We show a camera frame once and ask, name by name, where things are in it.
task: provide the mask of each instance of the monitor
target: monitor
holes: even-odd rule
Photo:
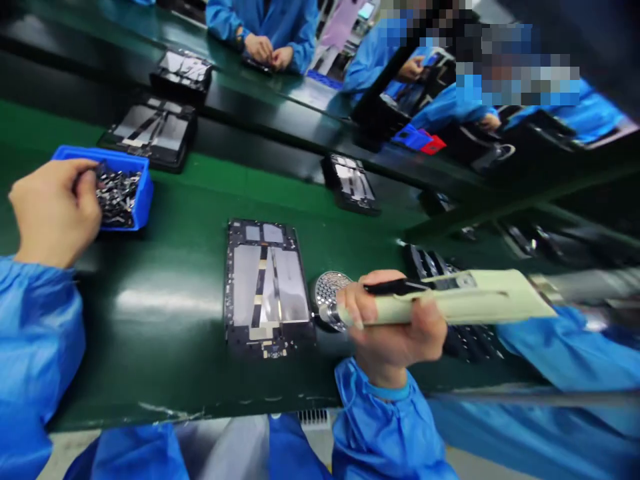
[[[372,2],[366,2],[358,12],[358,17],[362,20],[369,20],[374,10],[375,5]]]

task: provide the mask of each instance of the cuff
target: cuff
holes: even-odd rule
[[[417,390],[415,380],[407,372],[407,383],[401,389],[386,389],[376,387],[369,383],[367,374],[358,366],[355,358],[342,360],[335,369],[335,380],[342,397],[342,402],[347,407],[354,395],[364,394],[379,400],[398,402],[406,400],[411,392]]]
[[[20,263],[10,257],[0,257],[0,285],[16,277],[26,277],[32,287],[51,283],[62,284],[73,281],[73,269],[61,270],[38,263]]]

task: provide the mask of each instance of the red object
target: red object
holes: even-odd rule
[[[437,135],[429,135],[424,129],[420,129],[418,131],[431,138],[431,141],[420,149],[421,152],[424,152],[427,155],[434,155],[447,146],[447,144],[440,140],[440,137]]]

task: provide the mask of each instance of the blue elastic cuff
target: blue elastic cuff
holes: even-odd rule
[[[33,287],[48,285],[50,283],[62,284],[73,281],[74,269],[62,270],[39,263],[22,263],[13,260],[15,255],[0,257],[0,283],[6,279],[12,279],[18,275],[29,278]]]
[[[409,387],[409,378],[407,377],[407,382],[404,387],[401,389],[386,389],[381,387],[376,387],[369,382],[369,378],[367,374],[360,368],[358,362],[355,359],[351,359],[353,361],[353,366],[360,372],[360,374],[365,378],[366,382],[364,384],[365,391],[370,393],[374,397],[378,397],[380,400],[388,400],[388,401],[400,401],[408,398],[411,393],[411,389]]]
[[[376,387],[369,382],[365,386],[368,393],[378,397],[381,400],[400,401],[408,398],[410,394],[409,382],[406,382],[405,386],[401,389],[384,389]]]

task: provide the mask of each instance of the pink shirt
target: pink shirt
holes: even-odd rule
[[[339,0],[340,4],[335,8],[332,18],[325,29],[325,34],[320,40],[324,47],[336,47],[342,50],[349,39],[358,12],[367,0]]]

